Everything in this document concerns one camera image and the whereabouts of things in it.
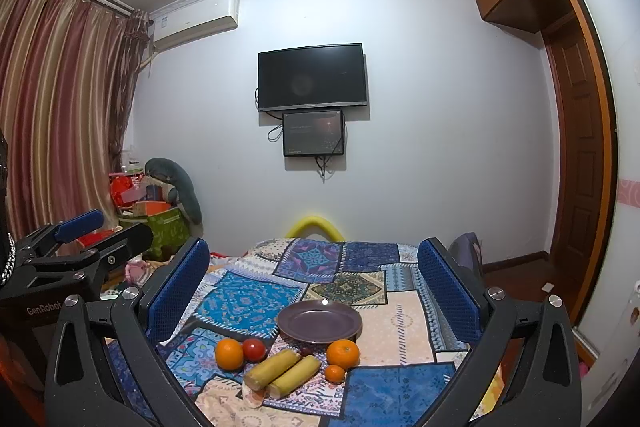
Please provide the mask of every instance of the sugarcane piece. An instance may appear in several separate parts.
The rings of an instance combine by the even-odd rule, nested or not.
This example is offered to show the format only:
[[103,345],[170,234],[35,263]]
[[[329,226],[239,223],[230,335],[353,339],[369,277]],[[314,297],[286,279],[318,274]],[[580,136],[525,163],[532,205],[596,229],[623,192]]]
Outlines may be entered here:
[[293,349],[283,349],[253,367],[244,375],[243,381],[249,389],[260,391],[283,374],[289,367],[292,367],[298,360],[300,360],[300,354]]
[[283,398],[309,380],[319,369],[320,360],[313,355],[307,355],[284,375],[272,381],[267,386],[267,393],[276,400]]

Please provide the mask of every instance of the metal screw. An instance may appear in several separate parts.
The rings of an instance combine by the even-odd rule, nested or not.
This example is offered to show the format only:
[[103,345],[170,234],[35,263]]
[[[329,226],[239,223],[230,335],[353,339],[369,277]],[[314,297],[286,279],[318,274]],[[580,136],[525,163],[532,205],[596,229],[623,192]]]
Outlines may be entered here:
[[75,293],[72,293],[65,299],[65,304],[71,308],[71,306],[78,304],[78,299],[79,297]]
[[554,308],[559,308],[562,306],[562,299],[557,295],[549,295],[549,304],[551,304]]
[[498,288],[498,286],[491,286],[491,288],[489,288],[489,296],[495,301],[501,301],[504,299],[504,290]]
[[132,301],[138,296],[139,293],[140,290],[138,288],[136,288],[135,286],[129,286],[122,292],[122,296],[126,301]]

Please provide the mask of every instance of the patchwork tablecloth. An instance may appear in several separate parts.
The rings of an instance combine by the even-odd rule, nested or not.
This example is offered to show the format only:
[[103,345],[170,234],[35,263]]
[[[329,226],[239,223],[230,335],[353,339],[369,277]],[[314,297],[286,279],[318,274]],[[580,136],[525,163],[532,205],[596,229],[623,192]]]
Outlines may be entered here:
[[[259,337],[277,353],[301,343],[278,331],[275,319],[301,299],[331,299],[362,316],[356,343],[360,365],[342,384],[328,383],[326,346],[310,346],[321,371],[284,399],[258,409],[242,400],[242,376],[216,365],[224,337]],[[116,373],[132,407],[153,418],[122,360],[110,344]],[[444,390],[468,345],[455,338],[417,266],[417,248],[389,243],[325,243],[273,239],[247,256],[211,271],[158,352],[184,390],[216,426],[411,426]],[[499,376],[476,416],[492,409]]]

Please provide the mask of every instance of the small orange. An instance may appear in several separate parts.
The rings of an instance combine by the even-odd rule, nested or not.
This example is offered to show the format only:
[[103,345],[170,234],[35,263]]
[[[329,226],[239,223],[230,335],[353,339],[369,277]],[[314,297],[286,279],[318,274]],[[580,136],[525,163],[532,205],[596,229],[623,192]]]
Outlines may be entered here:
[[342,383],[344,382],[344,369],[339,365],[327,365],[324,371],[324,377],[326,381],[331,383]]
[[244,363],[242,344],[233,339],[222,339],[216,346],[216,363],[224,371],[235,371]]
[[360,350],[355,342],[345,339],[335,341],[326,348],[326,361],[339,365],[343,369],[348,369],[358,365]]

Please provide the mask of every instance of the red tomato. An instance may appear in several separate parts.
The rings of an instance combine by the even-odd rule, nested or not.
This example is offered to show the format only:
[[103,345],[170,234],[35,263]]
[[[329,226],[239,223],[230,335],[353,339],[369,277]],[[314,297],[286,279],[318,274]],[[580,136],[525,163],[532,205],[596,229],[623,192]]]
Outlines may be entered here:
[[261,340],[247,339],[242,343],[242,350],[244,351],[244,358],[249,362],[260,362],[267,354],[267,348]]

